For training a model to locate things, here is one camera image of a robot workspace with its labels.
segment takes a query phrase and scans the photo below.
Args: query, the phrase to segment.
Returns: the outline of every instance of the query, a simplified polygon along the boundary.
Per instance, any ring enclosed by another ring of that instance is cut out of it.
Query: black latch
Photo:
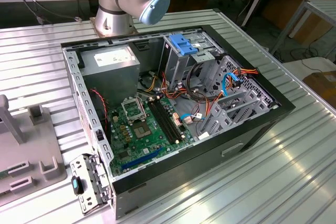
[[[79,177],[73,176],[71,178],[71,184],[75,195],[80,195],[84,193],[83,185]]]

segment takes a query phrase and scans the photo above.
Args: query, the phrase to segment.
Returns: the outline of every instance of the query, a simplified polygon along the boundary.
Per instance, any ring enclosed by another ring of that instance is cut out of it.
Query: red cable
[[[103,103],[104,106],[104,112],[105,112],[105,132],[107,132],[107,109],[106,109],[106,105],[105,105],[105,101],[104,98],[100,95],[100,93],[95,90],[95,89],[90,89],[90,91],[92,91],[93,93],[95,93],[97,96],[99,96],[99,98],[101,99],[101,102]]]

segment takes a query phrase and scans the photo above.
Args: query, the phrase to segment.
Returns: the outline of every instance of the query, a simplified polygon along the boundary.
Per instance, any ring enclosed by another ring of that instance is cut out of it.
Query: label
[[[135,57],[131,56],[131,54],[125,49],[102,52],[101,54],[96,54],[94,58],[98,67],[135,60]]]
[[[206,138],[206,137],[208,137],[209,136],[209,133],[206,131],[206,132],[204,132],[202,135],[200,135],[199,137],[198,137],[198,139],[199,140],[202,140],[202,139],[204,139],[204,138]]]

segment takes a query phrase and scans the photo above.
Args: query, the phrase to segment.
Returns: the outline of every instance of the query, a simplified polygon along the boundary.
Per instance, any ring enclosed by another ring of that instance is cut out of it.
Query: metal workbench
[[[274,54],[278,50],[281,44],[285,41],[288,33],[297,23],[289,37],[292,38],[296,34],[296,32],[301,28],[308,18],[306,15],[310,15],[311,13],[316,14],[320,18],[329,22],[332,26],[336,27],[336,0],[304,0],[280,33],[279,37],[270,50],[271,54]],[[336,42],[323,57],[326,58],[335,48]]]
[[[212,25],[296,109],[254,148],[120,219],[121,223],[332,223],[336,220],[336,111],[285,70],[223,14],[170,13],[139,32]],[[68,178],[0,208],[0,223],[114,223],[105,206],[83,217],[69,162],[88,152],[60,43],[96,38],[89,22],[0,30],[0,93],[20,113],[50,108]]]

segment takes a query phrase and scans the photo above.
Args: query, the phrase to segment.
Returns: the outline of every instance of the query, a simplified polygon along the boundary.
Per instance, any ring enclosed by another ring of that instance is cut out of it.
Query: gray robot arm
[[[170,0],[99,0],[95,27],[101,36],[132,32],[131,16],[147,25],[157,23],[167,12]]]

